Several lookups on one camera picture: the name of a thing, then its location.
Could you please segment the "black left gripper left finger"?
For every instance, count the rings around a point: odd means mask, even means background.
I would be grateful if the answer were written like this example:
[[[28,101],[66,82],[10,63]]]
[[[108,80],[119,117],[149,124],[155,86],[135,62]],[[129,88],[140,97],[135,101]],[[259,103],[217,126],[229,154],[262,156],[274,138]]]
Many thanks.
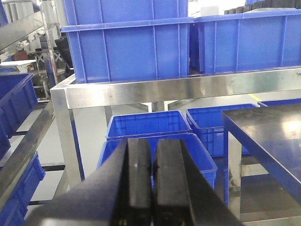
[[[35,209],[25,225],[151,225],[149,142],[144,138],[123,139],[92,175]]]

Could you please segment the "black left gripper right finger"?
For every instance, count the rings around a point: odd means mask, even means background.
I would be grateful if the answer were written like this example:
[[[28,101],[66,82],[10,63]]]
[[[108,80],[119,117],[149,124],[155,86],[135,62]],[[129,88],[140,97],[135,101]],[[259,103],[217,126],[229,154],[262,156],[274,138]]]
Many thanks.
[[[181,139],[162,139],[157,154],[165,148],[174,158],[153,165],[154,225],[156,226],[241,226],[202,176]]]

